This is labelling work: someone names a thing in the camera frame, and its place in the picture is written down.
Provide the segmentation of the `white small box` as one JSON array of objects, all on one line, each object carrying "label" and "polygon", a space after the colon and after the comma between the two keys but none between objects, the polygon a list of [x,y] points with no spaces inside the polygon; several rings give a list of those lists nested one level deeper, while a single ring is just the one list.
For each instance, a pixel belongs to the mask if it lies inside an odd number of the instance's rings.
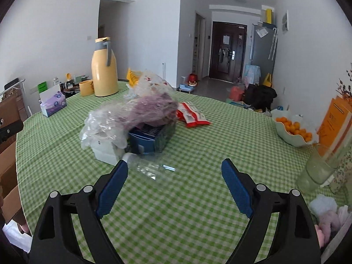
[{"label": "white small box", "polygon": [[110,141],[95,140],[91,143],[91,149],[97,160],[115,166],[123,155],[125,150],[118,148]]}]

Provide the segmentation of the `dark blue box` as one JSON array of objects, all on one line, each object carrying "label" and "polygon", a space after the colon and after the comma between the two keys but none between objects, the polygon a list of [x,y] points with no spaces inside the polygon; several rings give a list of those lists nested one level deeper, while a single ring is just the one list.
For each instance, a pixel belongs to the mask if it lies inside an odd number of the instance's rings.
[{"label": "dark blue box", "polygon": [[175,133],[176,122],[153,127],[144,124],[129,131],[129,148],[134,154],[161,153]]}]

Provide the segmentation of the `red white snack bag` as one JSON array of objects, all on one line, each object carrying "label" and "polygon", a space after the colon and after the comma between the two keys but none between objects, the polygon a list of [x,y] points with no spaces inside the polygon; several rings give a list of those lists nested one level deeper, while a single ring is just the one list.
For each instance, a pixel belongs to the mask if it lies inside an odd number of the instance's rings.
[{"label": "red white snack bag", "polygon": [[187,128],[211,125],[211,122],[208,121],[205,115],[192,103],[188,102],[182,102],[178,104],[177,118],[179,121],[184,122]]}]

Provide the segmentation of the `clear plastic bag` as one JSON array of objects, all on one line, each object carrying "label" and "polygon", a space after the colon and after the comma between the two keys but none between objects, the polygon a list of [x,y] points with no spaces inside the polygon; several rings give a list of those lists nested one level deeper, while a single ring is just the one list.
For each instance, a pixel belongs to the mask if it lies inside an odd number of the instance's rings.
[{"label": "clear plastic bag", "polygon": [[162,126],[176,119],[175,89],[153,72],[142,73],[135,87],[127,84],[128,91],[122,100],[104,102],[88,113],[79,135],[82,149],[91,147],[95,140],[110,141],[125,149],[133,128],[144,124]]}]

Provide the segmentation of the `yellow snack bag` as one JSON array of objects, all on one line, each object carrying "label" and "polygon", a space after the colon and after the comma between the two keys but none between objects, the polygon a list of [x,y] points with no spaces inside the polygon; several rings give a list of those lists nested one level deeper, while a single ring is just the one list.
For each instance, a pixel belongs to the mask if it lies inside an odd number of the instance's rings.
[{"label": "yellow snack bag", "polygon": [[128,80],[129,86],[135,87],[135,85],[138,84],[138,81],[140,80],[142,74],[143,73],[141,71],[131,70],[130,68],[128,68],[126,79]]}]

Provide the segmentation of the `fluffy white pink cloth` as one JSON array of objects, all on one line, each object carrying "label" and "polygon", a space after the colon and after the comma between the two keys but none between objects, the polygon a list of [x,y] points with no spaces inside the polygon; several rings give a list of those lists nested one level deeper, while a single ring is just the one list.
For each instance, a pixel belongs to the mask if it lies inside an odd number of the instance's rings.
[{"label": "fluffy white pink cloth", "polygon": [[316,229],[319,247],[326,246],[334,235],[343,227],[350,214],[347,205],[338,207],[332,197],[318,194],[308,208],[317,220]]}]

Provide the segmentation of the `brown cardboard box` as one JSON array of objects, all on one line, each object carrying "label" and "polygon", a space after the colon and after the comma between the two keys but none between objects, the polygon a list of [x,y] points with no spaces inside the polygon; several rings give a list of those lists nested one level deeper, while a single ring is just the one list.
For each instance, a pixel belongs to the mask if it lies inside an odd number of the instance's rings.
[{"label": "brown cardboard box", "polygon": [[1,187],[4,201],[1,210],[5,223],[13,220],[19,225],[26,225],[18,189],[15,142],[1,153]]}]

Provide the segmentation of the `orange book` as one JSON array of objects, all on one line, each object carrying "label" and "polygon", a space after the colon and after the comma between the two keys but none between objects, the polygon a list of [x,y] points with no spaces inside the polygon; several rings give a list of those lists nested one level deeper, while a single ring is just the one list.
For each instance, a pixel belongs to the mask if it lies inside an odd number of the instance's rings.
[{"label": "orange book", "polygon": [[351,143],[351,104],[339,96],[332,99],[317,132],[319,144],[341,157]]}]

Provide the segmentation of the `brown wooden chair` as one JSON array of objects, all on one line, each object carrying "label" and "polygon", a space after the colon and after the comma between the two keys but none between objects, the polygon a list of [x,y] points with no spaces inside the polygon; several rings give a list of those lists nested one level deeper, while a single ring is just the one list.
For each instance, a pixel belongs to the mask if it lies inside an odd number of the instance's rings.
[{"label": "brown wooden chair", "polygon": [[27,118],[22,91],[13,88],[6,92],[1,98],[1,128],[18,120],[24,122]]}]

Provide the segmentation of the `purple tissue box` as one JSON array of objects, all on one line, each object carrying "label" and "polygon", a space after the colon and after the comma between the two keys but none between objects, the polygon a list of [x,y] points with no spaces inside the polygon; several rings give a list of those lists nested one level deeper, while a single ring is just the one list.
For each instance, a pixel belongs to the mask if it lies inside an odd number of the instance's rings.
[{"label": "purple tissue box", "polygon": [[50,117],[67,106],[66,97],[59,84],[39,94],[40,109],[44,116]]}]

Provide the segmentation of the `black bag on floor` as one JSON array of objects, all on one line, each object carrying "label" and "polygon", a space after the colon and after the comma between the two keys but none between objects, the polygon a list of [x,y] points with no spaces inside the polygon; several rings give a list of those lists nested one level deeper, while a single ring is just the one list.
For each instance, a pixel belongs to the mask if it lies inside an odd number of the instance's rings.
[{"label": "black bag on floor", "polygon": [[266,85],[250,84],[243,97],[243,102],[255,110],[263,112],[270,111],[274,99],[277,97],[276,91]]}]

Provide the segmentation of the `folding side table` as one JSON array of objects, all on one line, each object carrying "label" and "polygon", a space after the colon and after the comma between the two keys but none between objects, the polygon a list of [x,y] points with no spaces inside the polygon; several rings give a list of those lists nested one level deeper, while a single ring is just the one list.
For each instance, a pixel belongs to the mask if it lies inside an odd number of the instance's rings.
[{"label": "folding side table", "polygon": [[72,76],[70,73],[67,73],[65,82],[60,81],[58,77],[54,77],[53,85],[60,85],[61,92],[66,98],[69,98],[80,93],[79,84],[87,80],[87,75]]}]

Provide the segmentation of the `yellow round container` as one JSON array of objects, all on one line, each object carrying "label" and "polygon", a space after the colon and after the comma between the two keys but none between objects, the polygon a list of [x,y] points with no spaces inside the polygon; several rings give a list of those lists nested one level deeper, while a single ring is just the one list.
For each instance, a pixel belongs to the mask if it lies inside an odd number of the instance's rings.
[{"label": "yellow round container", "polygon": [[82,97],[94,94],[94,82],[92,79],[79,83],[79,90]]}]

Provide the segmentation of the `yellow thermos jug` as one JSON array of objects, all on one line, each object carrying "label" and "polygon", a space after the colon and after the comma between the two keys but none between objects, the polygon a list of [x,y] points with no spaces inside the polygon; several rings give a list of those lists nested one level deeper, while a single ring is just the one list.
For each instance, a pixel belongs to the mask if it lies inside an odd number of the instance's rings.
[{"label": "yellow thermos jug", "polygon": [[95,96],[107,97],[119,91],[116,57],[110,37],[96,39],[91,71]]}]

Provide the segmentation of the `grey refrigerator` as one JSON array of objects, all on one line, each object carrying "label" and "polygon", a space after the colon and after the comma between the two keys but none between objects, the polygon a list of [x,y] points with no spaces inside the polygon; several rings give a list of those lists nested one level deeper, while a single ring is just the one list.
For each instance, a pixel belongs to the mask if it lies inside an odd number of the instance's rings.
[{"label": "grey refrigerator", "polygon": [[277,27],[258,22],[252,26],[252,42],[249,63],[260,68],[260,83],[268,73],[273,74],[277,48]]}]

